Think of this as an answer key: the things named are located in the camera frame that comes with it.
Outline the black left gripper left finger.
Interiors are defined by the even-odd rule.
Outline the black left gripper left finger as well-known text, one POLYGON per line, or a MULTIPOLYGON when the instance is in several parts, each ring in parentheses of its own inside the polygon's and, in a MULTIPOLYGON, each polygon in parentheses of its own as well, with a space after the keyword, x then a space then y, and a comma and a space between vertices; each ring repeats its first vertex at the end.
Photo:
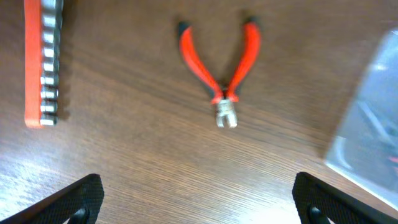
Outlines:
POLYGON ((98 174, 89 174, 1 223, 95 224, 104 199, 98 174))

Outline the red black side cutters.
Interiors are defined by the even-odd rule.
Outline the red black side cutters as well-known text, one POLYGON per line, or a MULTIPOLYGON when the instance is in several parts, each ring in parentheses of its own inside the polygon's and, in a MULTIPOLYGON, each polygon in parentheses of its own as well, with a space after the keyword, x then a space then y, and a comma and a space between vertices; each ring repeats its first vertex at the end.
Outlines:
POLYGON ((211 96, 216 109, 216 124, 219 128, 236 128, 238 118, 234 104, 239 101, 239 89, 255 64, 261 49, 261 30, 254 17, 243 23, 244 48, 234 74, 226 87, 221 86, 205 67, 197 54, 193 41, 193 28, 189 22, 178 23, 178 46, 185 65, 199 79, 211 96))

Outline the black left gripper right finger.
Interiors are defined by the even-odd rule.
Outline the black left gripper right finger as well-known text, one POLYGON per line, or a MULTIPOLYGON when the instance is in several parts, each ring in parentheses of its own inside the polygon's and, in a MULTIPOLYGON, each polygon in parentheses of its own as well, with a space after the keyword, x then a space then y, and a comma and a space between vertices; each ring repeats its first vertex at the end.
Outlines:
POLYGON ((397 224, 396 218, 306 172, 297 173, 292 195, 300 221, 304 224, 397 224))

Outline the orange socket bit rail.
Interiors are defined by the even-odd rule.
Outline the orange socket bit rail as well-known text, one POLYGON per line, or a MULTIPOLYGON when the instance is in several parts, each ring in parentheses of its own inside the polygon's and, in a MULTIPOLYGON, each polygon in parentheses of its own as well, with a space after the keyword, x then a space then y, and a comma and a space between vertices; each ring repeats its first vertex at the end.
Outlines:
POLYGON ((57 123, 63 0, 25 0, 25 113, 28 128, 57 123))

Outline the clear plastic container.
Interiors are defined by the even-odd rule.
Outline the clear plastic container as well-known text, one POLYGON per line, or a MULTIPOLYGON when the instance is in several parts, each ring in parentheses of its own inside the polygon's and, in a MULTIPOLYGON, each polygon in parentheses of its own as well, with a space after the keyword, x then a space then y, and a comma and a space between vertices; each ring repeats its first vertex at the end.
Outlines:
POLYGON ((325 164, 397 208, 397 29, 381 40, 338 126, 325 164))

